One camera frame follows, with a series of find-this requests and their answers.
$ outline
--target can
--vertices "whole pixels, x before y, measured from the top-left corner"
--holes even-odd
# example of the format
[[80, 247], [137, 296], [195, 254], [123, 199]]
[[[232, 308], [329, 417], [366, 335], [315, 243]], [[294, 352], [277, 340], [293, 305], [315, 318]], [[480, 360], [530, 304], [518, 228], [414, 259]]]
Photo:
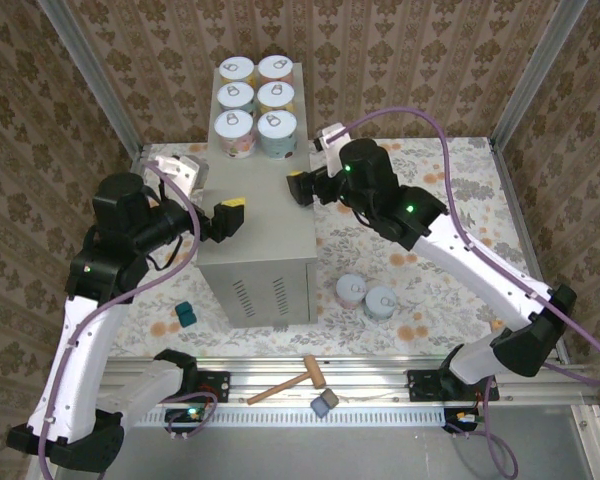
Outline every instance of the can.
[[244, 110], [222, 112], [213, 124], [220, 148], [231, 158], [248, 157], [255, 150], [253, 117]]
[[298, 146], [297, 126], [296, 116], [286, 110], [272, 110], [262, 115], [258, 120], [258, 133], [264, 153], [270, 158], [293, 155]]
[[255, 65], [247, 57], [230, 57], [220, 64], [222, 83], [245, 82], [256, 87]]
[[262, 85], [276, 81], [293, 85], [293, 62], [284, 55], [271, 55], [260, 60], [258, 73]]
[[336, 282], [336, 302], [342, 308], [354, 309], [367, 293], [367, 284], [364, 278], [347, 273]]
[[250, 115], [255, 114], [253, 88], [245, 82], [231, 82], [218, 89], [216, 98], [222, 110], [244, 110]]
[[293, 113], [293, 87], [284, 82], [269, 82], [258, 90], [258, 103], [260, 113], [265, 114], [271, 110], [286, 110]]
[[373, 287], [364, 298], [364, 313], [371, 320], [389, 320], [397, 306], [396, 294], [388, 287]]

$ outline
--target toy hammer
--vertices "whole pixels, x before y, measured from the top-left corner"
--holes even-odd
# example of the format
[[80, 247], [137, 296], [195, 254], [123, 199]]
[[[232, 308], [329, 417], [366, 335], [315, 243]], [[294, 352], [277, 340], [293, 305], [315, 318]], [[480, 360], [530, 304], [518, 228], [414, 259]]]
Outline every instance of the toy hammer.
[[313, 386], [315, 388], [324, 388], [327, 385], [327, 382], [324, 379], [324, 375], [322, 375], [322, 372], [320, 371], [320, 366], [318, 365], [316, 357], [314, 357], [313, 355], [307, 355], [303, 358], [303, 361], [304, 366], [307, 368], [307, 371], [305, 373], [297, 376], [296, 378], [292, 378], [291, 380], [281, 383], [280, 385], [270, 388], [266, 392], [259, 393], [255, 397], [251, 397], [249, 400], [247, 400], [247, 404], [253, 405], [254, 403], [258, 403], [260, 400], [264, 400], [265, 398], [270, 397], [271, 395], [286, 390], [289, 387], [293, 387], [294, 385], [297, 385], [298, 383], [309, 378], [313, 382]]

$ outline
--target stacked cans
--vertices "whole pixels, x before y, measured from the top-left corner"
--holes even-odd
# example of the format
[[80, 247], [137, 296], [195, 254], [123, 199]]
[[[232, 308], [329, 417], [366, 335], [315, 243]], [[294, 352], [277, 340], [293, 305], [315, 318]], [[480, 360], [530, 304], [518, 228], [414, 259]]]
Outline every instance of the stacked cans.
[[257, 137], [269, 158], [289, 158], [297, 147], [298, 127], [293, 105], [293, 62], [282, 55], [262, 59], [257, 67], [257, 96], [255, 70], [253, 62], [245, 57], [231, 57], [220, 64], [224, 85], [218, 90], [217, 100], [223, 112], [214, 128], [222, 150], [232, 158], [247, 157], [255, 151]]

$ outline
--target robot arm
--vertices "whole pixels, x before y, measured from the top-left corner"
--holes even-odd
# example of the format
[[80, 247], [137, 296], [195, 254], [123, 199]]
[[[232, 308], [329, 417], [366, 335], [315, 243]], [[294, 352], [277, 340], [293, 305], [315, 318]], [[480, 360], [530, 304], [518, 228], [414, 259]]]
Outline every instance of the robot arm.
[[[344, 136], [329, 147], [324, 139], [340, 130], [329, 127], [316, 143], [325, 150], [327, 166], [287, 177], [297, 203], [309, 205], [315, 195], [323, 204], [340, 201], [351, 207], [360, 223], [381, 237], [445, 268], [489, 304], [507, 327], [451, 352], [439, 372], [441, 396], [458, 398], [467, 385], [505, 370], [534, 376], [564, 332], [564, 323], [466, 247], [442, 202], [422, 188], [399, 185], [386, 150], [373, 140]], [[568, 287], [554, 291], [469, 238], [473, 247], [561, 311], [570, 312], [576, 296]]]
[[[205, 170], [195, 168], [198, 164], [190, 159], [181, 162], [182, 176], [186, 178], [181, 183], [190, 190], [196, 175]], [[165, 166], [174, 168], [173, 163]], [[150, 198], [156, 205], [150, 205]], [[70, 339], [78, 325], [99, 306], [138, 286], [149, 270], [147, 259], [153, 251], [181, 240], [186, 232], [193, 233], [193, 225], [190, 214], [166, 197], [162, 182], [158, 197], [139, 175], [132, 173], [105, 178], [93, 206], [96, 225], [89, 230], [82, 251], [71, 262], [62, 335], [47, 385], [28, 422], [9, 432], [7, 445], [37, 454], [46, 423], [49, 424], [46, 455], [53, 463], [72, 470], [103, 472], [115, 459], [126, 428], [166, 397], [194, 391], [196, 363], [188, 355], [165, 350], [132, 384], [98, 400], [107, 357], [132, 298], [97, 316], [75, 344]], [[243, 201], [216, 205], [213, 219], [197, 207], [195, 211], [201, 241], [211, 238], [221, 242], [232, 236], [244, 221]], [[172, 258], [180, 244], [178, 241]], [[68, 348], [73, 349], [72, 354], [65, 360], [66, 365], [61, 366]], [[45, 418], [48, 401], [53, 397], [52, 385], [60, 370], [66, 375], [57, 390], [53, 416]]]

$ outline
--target floor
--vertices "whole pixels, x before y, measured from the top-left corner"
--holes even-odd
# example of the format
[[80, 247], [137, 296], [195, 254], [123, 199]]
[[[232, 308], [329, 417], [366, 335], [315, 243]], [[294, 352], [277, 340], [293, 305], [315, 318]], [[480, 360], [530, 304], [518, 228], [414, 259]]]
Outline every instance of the floor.
[[[389, 151], [402, 182], [422, 186], [445, 200], [437, 139], [377, 142]], [[449, 148], [454, 194], [464, 225], [511, 264], [527, 271], [487, 140], [451, 139]], [[205, 151], [205, 144], [164, 144], [153, 145], [149, 156], [195, 154], [204, 158]], [[312, 167], [323, 161], [322, 154], [313, 151]], [[155, 185], [155, 179], [147, 178], [147, 182]], [[363, 228], [348, 208], [314, 208], [319, 256], [317, 324], [231, 328], [202, 274], [190, 265], [173, 280], [135, 299], [112, 355], [153, 356], [165, 348], [196, 356], [444, 355], [459, 343], [501, 328], [493, 312], [467, 287], [435, 264]], [[187, 239], [185, 248], [190, 245]], [[157, 259], [164, 260], [169, 252], [170, 248], [163, 248]], [[362, 308], [344, 310], [335, 302], [335, 282], [349, 272], [365, 277], [368, 285], [394, 289], [399, 307], [390, 321], [374, 323]], [[151, 271], [147, 280], [158, 275]], [[184, 329], [174, 311], [183, 301], [193, 305], [198, 317], [195, 325]]]

